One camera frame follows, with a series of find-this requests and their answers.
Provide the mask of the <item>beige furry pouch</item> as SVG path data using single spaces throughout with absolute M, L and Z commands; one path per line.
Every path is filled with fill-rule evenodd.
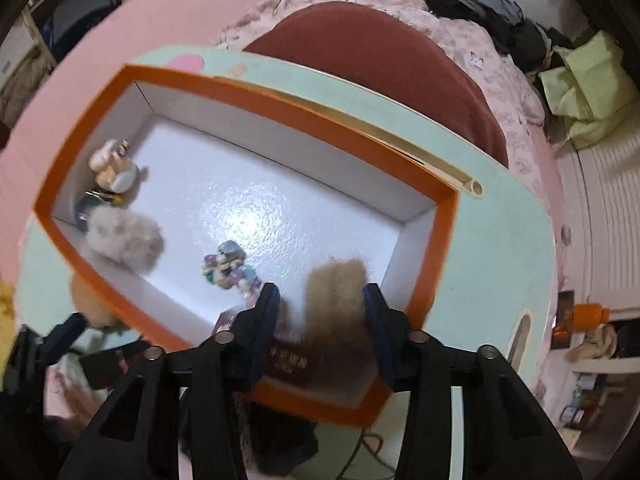
M 371 378 L 372 342 L 363 297 L 368 281 L 358 258 L 332 259 L 308 274 L 303 346 L 318 360 L 312 383 L 340 398 L 356 396 Z

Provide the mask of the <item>beaded charm keychain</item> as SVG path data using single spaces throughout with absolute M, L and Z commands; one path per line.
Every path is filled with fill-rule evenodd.
M 225 240 L 214 254 L 203 258 L 202 275 L 209 284 L 224 290 L 235 289 L 248 308 L 257 304 L 262 280 L 246 262 L 244 249 L 234 240 Z

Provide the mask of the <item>tan round plush toy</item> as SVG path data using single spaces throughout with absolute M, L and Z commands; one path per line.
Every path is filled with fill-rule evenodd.
M 124 330 L 125 325 L 77 273 L 70 279 L 70 296 L 75 310 L 86 319 L 90 328 L 103 333 L 120 333 Z

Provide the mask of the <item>black patterned cloth pouch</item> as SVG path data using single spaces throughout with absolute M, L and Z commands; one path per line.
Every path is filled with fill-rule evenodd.
M 196 396 L 184 389 L 176 428 L 179 453 L 194 479 L 284 479 L 319 452 L 313 422 L 236 392 Z

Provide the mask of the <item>white fluffy pompom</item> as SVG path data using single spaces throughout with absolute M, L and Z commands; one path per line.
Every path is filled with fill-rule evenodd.
M 88 215 L 87 226 L 91 250 L 137 273 L 150 272 L 164 250 L 158 223 L 128 209 L 96 207 Z

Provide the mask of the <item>small cartoon figurine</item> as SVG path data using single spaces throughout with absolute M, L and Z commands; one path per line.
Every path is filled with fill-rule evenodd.
M 129 155 L 127 140 L 110 139 L 95 150 L 88 167 L 94 175 L 93 185 L 76 203 L 77 211 L 107 204 L 122 207 L 139 177 L 139 168 Z

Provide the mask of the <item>mint green lap table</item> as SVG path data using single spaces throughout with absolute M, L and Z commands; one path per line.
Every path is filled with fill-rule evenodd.
M 266 57 L 168 47 L 126 65 L 175 63 L 184 72 L 239 79 L 243 63 L 253 58 Z M 446 159 L 465 174 L 466 183 L 433 304 L 421 325 L 402 311 L 411 326 L 411 389 L 390 390 L 378 376 L 372 348 L 371 378 L 356 396 L 329 394 L 312 383 L 314 378 L 300 388 L 267 376 L 253 390 L 237 392 L 248 402 L 316 425 L 319 452 L 294 469 L 296 478 L 530 477 L 544 453 L 560 442 L 528 390 L 556 282 L 552 225 L 524 184 L 459 138 L 461 145 L 448 148 Z M 58 264 L 76 273 L 50 242 L 54 255 L 36 260 L 32 289 L 43 309 L 54 305 Z M 186 388 L 196 396 L 235 392 L 222 372 L 222 348 L 210 339 L 213 329 L 199 344 L 168 350 L 110 309 L 151 348 L 116 382 L 60 475 L 175 479 L 180 394 Z M 285 310 L 281 295 L 278 337 L 303 345 L 303 324 L 293 328 Z

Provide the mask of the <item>orange cardboard box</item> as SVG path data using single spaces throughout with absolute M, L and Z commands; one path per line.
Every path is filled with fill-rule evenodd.
M 315 70 L 253 58 L 243 77 L 129 64 L 96 96 L 44 180 L 35 213 L 72 269 L 120 318 L 168 350 L 202 342 L 241 300 L 201 266 L 225 240 L 277 284 L 303 324 L 312 270 L 358 258 L 387 303 L 421 325 L 433 304 L 465 174 L 461 140 L 385 96 Z M 130 271 L 77 226 L 90 156 L 127 141 L 140 174 L 130 211 L 158 223 L 163 250 Z

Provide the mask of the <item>orange bottle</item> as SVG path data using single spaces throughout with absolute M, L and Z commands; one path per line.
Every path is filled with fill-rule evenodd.
M 566 349 L 574 334 L 595 330 L 610 320 L 611 310 L 600 304 L 558 307 L 552 327 L 551 349 Z

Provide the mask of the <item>dark red pillow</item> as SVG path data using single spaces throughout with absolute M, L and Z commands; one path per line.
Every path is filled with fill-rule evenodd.
M 356 3 L 314 4 L 244 50 L 360 84 L 509 166 L 506 138 L 477 83 L 434 41 L 384 12 Z

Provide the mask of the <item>light green hanging garment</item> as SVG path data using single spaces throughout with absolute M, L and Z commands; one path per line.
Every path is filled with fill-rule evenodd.
M 591 148 L 638 112 L 639 90 L 623 68 L 624 52 L 613 36 L 601 30 L 579 48 L 555 47 L 553 53 L 561 65 L 539 79 L 573 148 Z

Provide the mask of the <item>pile of dark clothes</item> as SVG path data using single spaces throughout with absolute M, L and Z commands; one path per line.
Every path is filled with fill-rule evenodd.
M 536 74 L 551 66 L 555 48 L 574 47 L 562 32 L 526 18 L 514 0 L 424 1 L 440 18 L 469 21 L 483 27 L 497 52 L 509 55 L 526 74 Z

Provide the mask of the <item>pink floral blanket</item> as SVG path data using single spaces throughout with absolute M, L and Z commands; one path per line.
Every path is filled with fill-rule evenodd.
M 510 56 L 497 52 L 480 25 L 438 18 L 423 0 L 262 0 L 223 29 L 215 46 L 240 50 L 294 12 L 329 1 L 363 4 L 382 11 L 435 41 L 480 86 L 506 138 L 511 174 L 542 202 L 548 200 L 533 139 L 544 124 L 541 99 Z

